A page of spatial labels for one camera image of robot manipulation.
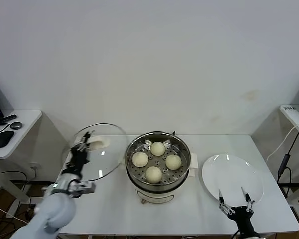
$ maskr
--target white table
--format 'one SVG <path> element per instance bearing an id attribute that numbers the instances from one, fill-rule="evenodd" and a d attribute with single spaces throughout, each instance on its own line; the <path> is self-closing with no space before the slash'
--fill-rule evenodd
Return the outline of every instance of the white table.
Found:
<path id="1" fill-rule="evenodd" d="M 14 110 L 14 111 L 4 111 L 5 116 L 9 116 L 12 114 L 16 114 L 17 118 L 7 122 L 21 122 L 23 127 L 19 130 L 15 130 L 15 134 L 9 144 L 0 148 L 0 160 L 4 160 L 12 155 L 18 145 L 22 142 L 27 133 L 31 130 L 34 124 L 41 117 L 42 112 L 39 110 Z M 13 131 L 10 127 L 8 127 L 5 131 Z M 15 186 L 4 174 L 0 173 L 0 189 L 4 188 L 12 195 L 14 195 L 17 200 L 11 206 L 9 213 L 14 214 L 14 210 L 16 210 L 19 201 L 22 203 L 28 203 L 29 197 L 26 195 L 26 192 L 29 187 L 25 188 L 24 191 L 21 191 L 17 186 Z"/>
<path id="2" fill-rule="evenodd" d="M 299 125 L 299 105 L 281 105 L 280 111 L 284 114 L 284 116 L 289 120 L 289 122 L 293 125 Z M 291 207 L 294 208 L 295 213 L 297 214 L 299 218 L 299 188 L 292 192 L 292 190 L 289 190 L 287 202 Z"/>
<path id="3" fill-rule="evenodd" d="M 77 213 L 62 234 L 75 235 L 231 235 L 237 230 L 218 208 L 202 183 L 204 161 L 219 153 L 245 159 L 260 173 L 264 196 L 254 206 L 251 222 L 261 234 L 294 232 L 299 224 L 263 158 L 248 135 L 180 136 L 197 153 L 199 171 L 188 177 L 180 195 L 165 204 L 140 203 L 124 167 L 96 181 L 94 194 L 75 199 Z M 84 180 L 95 178 L 93 163 L 83 169 Z"/>

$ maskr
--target glass lid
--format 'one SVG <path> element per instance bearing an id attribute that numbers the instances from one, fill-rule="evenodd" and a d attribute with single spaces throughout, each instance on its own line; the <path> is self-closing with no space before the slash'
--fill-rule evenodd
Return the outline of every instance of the glass lid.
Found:
<path id="1" fill-rule="evenodd" d="M 83 166 L 82 176 L 83 180 L 95 181 L 113 172 L 123 162 L 128 139 L 120 127 L 110 123 L 97 123 L 76 133 L 72 138 L 72 145 L 79 143 L 87 132 L 91 134 L 88 139 L 89 162 Z"/>

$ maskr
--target white plate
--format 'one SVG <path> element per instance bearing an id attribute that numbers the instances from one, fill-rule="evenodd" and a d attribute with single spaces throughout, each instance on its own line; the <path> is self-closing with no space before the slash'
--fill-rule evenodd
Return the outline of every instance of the white plate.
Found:
<path id="1" fill-rule="evenodd" d="M 264 194 L 263 181 L 257 171 L 234 155 L 220 154 L 207 159 L 203 165 L 202 177 L 208 191 L 218 199 L 220 189 L 225 202 L 231 207 L 246 205 L 241 187 L 255 203 Z"/>

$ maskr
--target white cable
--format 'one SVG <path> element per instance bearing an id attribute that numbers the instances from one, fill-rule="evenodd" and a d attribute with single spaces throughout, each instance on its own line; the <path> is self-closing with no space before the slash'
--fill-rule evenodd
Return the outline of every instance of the white cable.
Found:
<path id="1" fill-rule="evenodd" d="M 14 215 L 11 215 L 10 213 L 7 213 L 7 214 L 10 215 L 11 217 L 13 217 L 13 218 L 15 218 L 15 219 L 21 221 L 21 222 L 27 223 L 26 221 L 24 221 L 24 220 L 22 220 L 22 219 L 16 218 Z"/>
<path id="2" fill-rule="evenodd" d="M 278 149 L 280 149 L 280 147 L 284 144 L 284 142 L 286 141 L 287 137 L 289 136 L 289 134 L 291 133 L 291 131 L 294 128 L 297 128 L 299 126 L 299 124 L 295 125 L 294 127 L 292 127 L 292 129 L 287 133 L 286 137 L 284 138 L 284 140 L 281 142 L 281 144 L 279 144 L 279 146 L 276 148 L 276 150 L 274 152 L 272 152 L 271 154 L 268 155 L 267 159 L 266 159 L 266 163 L 268 162 L 268 159 L 278 151 Z"/>

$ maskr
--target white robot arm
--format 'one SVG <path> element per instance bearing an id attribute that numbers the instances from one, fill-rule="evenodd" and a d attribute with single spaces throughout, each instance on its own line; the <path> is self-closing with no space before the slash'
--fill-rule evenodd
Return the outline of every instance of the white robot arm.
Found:
<path id="1" fill-rule="evenodd" d="M 59 179 L 48 187 L 43 201 L 35 208 L 35 216 L 25 227 L 17 230 L 12 239 L 54 239 L 60 228 L 67 225 L 75 216 L 73 198 L 82 194 L 94 193 L 95 184 L 81 181 L 83 165 L 88 163 L 87 154 L 90 134 L 87 132 L 80 143 L 71 148 L 72 158 Z"/>

